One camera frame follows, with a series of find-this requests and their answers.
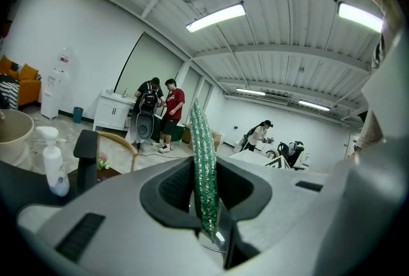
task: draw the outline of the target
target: ceiling light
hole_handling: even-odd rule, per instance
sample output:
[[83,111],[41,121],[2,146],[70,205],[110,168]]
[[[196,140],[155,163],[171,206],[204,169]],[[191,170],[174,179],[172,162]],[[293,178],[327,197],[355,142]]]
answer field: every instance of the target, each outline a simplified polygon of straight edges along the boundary
[[236,88],[236,90],[239,91],[239,92],[250,93],[251,95],[266,95],[264,92],[253,91],[252,89],[239,89],[239,88]]
[[204,16],[199,20],[195,20],[191,22],[189,25],[186,25],[186,29],[193,33],[199,29],[202,29],[206,26],[216,24],[218,22],[222,22],[223,20],[231,19],[234,17],[244,16],[245,10],[243,7],[243,3],[235,4],[234,6],[227,7],[225,9],[221,9],[215,13],[211,13],[210,15]]
[[383,20],[364,10],[341,3],[338,7],[338,15],[342,18],[353,20],[359,24],[365,25],[377,32],[381,32]]
[[307,105],[308,107],[319,109],[319,110],[324,110],[324,111],[329,111],[330,109],[328,107],[325,107],[323,105],[318,105],[316,103],[300,100],[298,101],[300,105]]

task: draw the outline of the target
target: white wall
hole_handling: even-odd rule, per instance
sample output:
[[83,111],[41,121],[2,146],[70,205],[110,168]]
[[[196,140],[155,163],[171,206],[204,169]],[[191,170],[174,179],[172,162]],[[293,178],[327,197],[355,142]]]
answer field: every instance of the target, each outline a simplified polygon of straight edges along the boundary
[[18,64],[27,63],[45,77],[61,49],[70,47],[79,65],[60,109],[73,112],[79,106],[85,117],[93,118],[99,93],[115,87],[144,32],[180,59],[189,58],[159,32],[107,0],[22,0],[0,57],[5,54]]
[[327,173],[345,156],[344,144],[348,145],[350,129],[292,112],[237,100],[226,100],[222,108],[219,127],[225,134],[224,142],[234,145],[234,142],[241,139],[250,128],[266,119],[274,124],[274,127],[268,130],[267,136],[274,137],[275,147],[280,142],[304,143],[305,152],[311,154],[311,171]]

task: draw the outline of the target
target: shorts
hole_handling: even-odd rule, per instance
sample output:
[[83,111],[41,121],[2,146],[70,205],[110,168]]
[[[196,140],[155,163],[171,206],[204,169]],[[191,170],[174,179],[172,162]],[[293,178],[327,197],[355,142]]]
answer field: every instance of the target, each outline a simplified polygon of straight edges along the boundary
[[162,118],[160,122],[160,131],[165,135],[171,135],[173,130],[178,125],[178,119],[169,119],[169,118]]

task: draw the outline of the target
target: cardboard box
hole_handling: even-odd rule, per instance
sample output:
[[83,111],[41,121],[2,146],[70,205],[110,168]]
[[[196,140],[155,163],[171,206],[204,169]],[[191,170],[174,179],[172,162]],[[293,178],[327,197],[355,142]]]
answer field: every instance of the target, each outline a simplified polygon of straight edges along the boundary
[[[188,133],[189,133],[189,145],[188,145],[187,147],[188,147],[189,149],[193,150],[193,148],[192,148],[192,141],[190,140],[190,125],[185,125],[185,131],[183,132],[183,135],[188,134]],[[215,151],[217,151],[217,148],[218,148],[219,145],[220,145],[222,136],[221,136],[219,133],[212,131],[212,137],[213,137],[213,142],[214,142],[214,144],[215,144]]]
[[185,130],[183,131],[183,134],[181,135],[181,140],[184,143],[190,143],[190,124],[185,125]]

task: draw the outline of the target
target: striped blanket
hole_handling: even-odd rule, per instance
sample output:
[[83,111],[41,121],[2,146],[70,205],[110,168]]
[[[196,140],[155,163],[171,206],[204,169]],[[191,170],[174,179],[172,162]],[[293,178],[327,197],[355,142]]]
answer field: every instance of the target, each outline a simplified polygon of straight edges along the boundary
[[19,107],[18,80],[5,74],[0,74],[0,108],[15,109]]

